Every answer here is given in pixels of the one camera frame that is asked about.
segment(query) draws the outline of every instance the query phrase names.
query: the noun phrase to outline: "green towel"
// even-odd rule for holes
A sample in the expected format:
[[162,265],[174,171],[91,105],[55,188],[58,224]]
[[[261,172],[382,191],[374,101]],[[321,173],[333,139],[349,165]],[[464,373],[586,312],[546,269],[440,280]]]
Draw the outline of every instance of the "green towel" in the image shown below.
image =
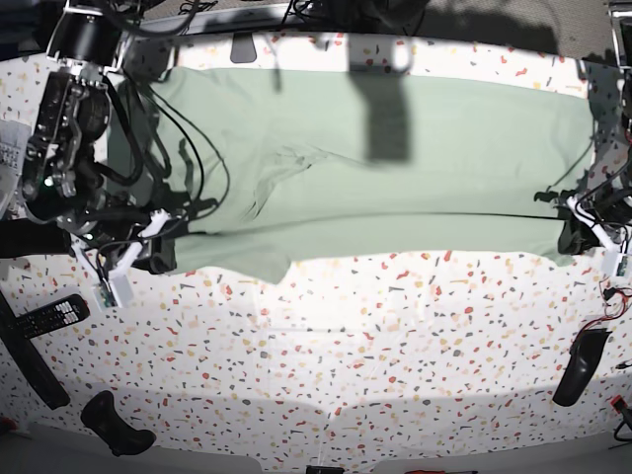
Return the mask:
[[[202,156],[202,199],[221,198],[227,184],[208,140],[230,173],[222,206],[189,227],[208,235],[177,239],[178,272],[217,266],[277,282],[292,261],[439,249],[559,263],[562,222],[483,214],[555,216],[533,196],[571,169],[556,189],[575,188],[593,154],[588,101],[519,87],[185,68],[152,87],[203,133],[179,120]],[[159,121],[169,184],[195,194],[194,154]]]

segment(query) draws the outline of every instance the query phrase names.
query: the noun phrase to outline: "speckled white surface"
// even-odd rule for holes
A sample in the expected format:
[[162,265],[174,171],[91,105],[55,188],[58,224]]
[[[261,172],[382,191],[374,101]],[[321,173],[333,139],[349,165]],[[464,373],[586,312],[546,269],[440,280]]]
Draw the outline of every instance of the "speckled white surface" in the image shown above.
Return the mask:
[[[580,98],[611,94],[598,81],[590,89],[592,66],[504,47],[291,34],[258,35],[255,45],[257,61],[239,67],[407,67]],[[234,67],[230,37],[185,42],[178,57],[187,67]],[[41,56],[0,64],[0,117],[33,124],[50,67]],[[617,76],[599,68],[598,77]],[[615,164],[620,153],[610,153]],[[368,472],[386,458],[597,434],[615,425],[608,400],[629,393],[630,376],[614,369],[632,358],[628,317],[610,325],[580,402],[561,408],[551,397],[575,334],[602,313],[600,260],[596,252],[558,268],[519,253],[419,249],[295,263],[279,285],[222,269],[133,271],[131,308],[93,308],[87,321],[35,340],[71,405],[50,412],[0,348],[0,413],[23,428],[38,420],[84,432],[81,408],[110,388],[119,412],[159,445],[249,455],[279,471]],[[0,270],[17,313],[61,288],[89,294],[70,258],[5,261]]]

